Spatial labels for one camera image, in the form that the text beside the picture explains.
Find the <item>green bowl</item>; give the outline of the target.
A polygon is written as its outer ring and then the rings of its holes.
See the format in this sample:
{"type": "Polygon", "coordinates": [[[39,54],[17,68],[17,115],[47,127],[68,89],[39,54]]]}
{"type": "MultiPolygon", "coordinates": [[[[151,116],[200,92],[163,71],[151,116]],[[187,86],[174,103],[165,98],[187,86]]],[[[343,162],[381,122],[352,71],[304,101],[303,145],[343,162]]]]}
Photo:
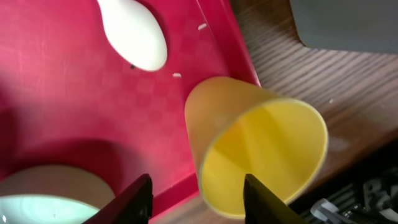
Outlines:
{"type": "Polygon", "coordinates": [[[1,223],[83,223],[115,198],[91,172],[36,166],[1,181],[1,223]]]}

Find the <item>yellow plastic cup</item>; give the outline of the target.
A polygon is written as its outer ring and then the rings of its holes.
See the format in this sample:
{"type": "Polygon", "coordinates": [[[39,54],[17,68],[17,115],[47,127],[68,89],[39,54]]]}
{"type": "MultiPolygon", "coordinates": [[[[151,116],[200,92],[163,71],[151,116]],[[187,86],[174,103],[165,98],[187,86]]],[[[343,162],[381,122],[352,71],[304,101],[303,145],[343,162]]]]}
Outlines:
{"type": "Polygon", "coordinates": [[[199,83],[187,96],[185,122],[200,195],[232,219],[245,216],[246,175],[290,203],[327,155],[326,122],[313,106],[230,77],[199,83]]]}

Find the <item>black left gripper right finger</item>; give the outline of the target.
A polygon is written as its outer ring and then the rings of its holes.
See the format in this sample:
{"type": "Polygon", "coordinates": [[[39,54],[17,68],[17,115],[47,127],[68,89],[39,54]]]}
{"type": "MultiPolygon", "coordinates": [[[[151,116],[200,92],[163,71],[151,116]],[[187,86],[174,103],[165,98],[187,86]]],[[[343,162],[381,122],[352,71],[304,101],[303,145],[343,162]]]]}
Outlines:
{"type": "Polygon", "coordinates": [[[244,180],[245,224],[306,224],[252,174],[244,180]]]}

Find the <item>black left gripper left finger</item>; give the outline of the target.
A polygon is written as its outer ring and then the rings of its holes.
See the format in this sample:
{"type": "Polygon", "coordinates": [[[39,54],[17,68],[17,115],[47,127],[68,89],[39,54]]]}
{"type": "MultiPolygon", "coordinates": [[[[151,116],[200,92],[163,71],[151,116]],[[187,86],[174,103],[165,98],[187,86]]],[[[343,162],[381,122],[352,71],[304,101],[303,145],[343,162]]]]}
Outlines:
{"type": "Polygon", "coordinates": [[[152,179],[142,174],[83,224],[148,224],[152,210],[152,179]]]}

